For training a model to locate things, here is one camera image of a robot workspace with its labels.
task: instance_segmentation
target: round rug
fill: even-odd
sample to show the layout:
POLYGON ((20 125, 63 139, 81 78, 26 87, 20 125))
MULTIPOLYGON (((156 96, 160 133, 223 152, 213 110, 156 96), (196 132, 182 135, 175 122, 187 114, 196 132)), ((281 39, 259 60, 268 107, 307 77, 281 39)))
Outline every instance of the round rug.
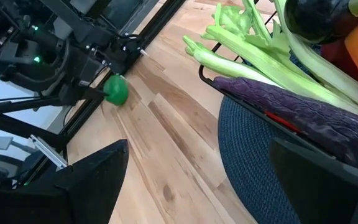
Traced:
POLYGON ((238 197, 259 224, 300 223, 269 161, 274 137, 288 136, 224 97, 219 113, 219 148, 238 197))

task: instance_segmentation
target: wooden floor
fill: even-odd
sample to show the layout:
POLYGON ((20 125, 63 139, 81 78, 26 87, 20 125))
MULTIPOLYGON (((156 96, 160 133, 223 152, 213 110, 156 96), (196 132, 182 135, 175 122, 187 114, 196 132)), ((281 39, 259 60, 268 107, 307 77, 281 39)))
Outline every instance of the wooden floor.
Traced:
MULTIPOLYGON (((223 96, 198 78, 199 65, 181 40, 184 35, 200 40, 218 2, 242 5, 187 0, 146 49, 150 56, 127 74, 127 103, 117 108, 103 102, 68 145, 74 163, 118 139, 129 140, 131 156, 111 223, 256 223, 234 193, 219 155, 223 96)), ((274 9, 269 0, 257 6, 266 19, 274 9)), ((235 57, 226 49, 219 53, 235 57)))

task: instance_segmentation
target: eggplant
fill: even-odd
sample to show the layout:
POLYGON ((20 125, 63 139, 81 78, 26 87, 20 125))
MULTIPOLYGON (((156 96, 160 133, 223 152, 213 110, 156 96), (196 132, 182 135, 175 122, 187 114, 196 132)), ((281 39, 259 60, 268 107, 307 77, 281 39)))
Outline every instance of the eggplant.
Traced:
POLYGON ((338 160, 358 168, 358 115, 244 77, 216 77, 213 85, 292 124, 338 160))
POLYGON ((358 25, 358 0, 287 0, 288 29, 311 44, 329 44, 358 25))

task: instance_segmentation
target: green ball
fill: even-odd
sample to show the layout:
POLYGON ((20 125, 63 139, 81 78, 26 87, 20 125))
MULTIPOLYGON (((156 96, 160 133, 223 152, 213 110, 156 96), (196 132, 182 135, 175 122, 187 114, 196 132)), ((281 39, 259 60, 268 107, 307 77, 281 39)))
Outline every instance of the green ball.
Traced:
POLYGON ((128 99, 128 86, 119 75, 111 76, 103 86, 104 99, 114 105, 121 106, 128 99))

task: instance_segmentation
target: green light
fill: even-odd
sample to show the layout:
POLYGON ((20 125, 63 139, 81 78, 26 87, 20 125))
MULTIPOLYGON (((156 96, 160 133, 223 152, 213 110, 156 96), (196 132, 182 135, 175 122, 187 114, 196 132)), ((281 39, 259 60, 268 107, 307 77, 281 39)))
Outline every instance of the green light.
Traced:
POLYGON ((40 58, 40 57, 35 57, 35 58, 34 58, 34 61, 37 62, 37 63, 40 63, 40 62, 41 62, 41 58, 40 58))

